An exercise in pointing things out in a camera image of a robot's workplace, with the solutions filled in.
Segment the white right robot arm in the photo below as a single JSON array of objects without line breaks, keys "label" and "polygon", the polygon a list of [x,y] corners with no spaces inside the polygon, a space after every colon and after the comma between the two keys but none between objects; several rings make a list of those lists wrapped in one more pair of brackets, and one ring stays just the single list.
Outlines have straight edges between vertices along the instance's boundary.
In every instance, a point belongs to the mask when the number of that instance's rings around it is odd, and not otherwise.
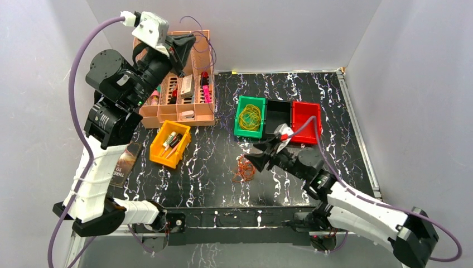
[{"label": "white right robot arm", "polygon": [[426,220],[425,211],[414,207],[404,213],[385,208],[385,204],[353,187],[343,186],[335,175],[324,169],[324,160],[314,148],[297,154],[280,149],[280,139],[254,144],[260,152],[246,154],[258,171],[273,166],[304,182],[303,189],[319,201],[311,214],[296,213],[287,225],[294,229],[344,229],[363,236],[392,252],[408,267],[425,267],[438,242],[438,234]]}]

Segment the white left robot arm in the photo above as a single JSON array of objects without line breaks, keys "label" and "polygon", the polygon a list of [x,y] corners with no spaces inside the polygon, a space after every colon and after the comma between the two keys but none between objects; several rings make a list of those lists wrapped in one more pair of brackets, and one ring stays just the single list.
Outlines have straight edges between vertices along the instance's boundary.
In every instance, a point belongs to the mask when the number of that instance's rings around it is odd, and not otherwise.
[{"label": "white left robot arm", "polygon": [[95,89],[95,103],[85,126],[79,129],[85,154],[67,198],[53,206],[62,219],[73,221],[81,237],[113,233],[122,225],[143,224],[152,232],[182,233],[186,217],[172,213],[152,200],[115,199],[108,187],[115,167],[131,142],[142,116],[139,109],[169,73],[184,75],[184,67],[196,42],[195,35],[171,35],[166,52],[141,42],[128,62],[117,50],[99,52],[85,77]]}]

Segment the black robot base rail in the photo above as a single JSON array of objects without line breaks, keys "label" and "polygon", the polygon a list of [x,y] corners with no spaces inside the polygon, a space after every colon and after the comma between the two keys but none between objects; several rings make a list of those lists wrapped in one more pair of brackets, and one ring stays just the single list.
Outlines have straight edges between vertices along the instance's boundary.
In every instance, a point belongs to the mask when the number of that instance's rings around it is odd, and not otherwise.
[{"label": "black robot base rail", "polygon": [[315,210],[311,206],[168,208],[157,226],[133,224],[132,231],[162,233],[169,246],[290,243],[320,253],[342,249],[348,232],[316,219]]}]

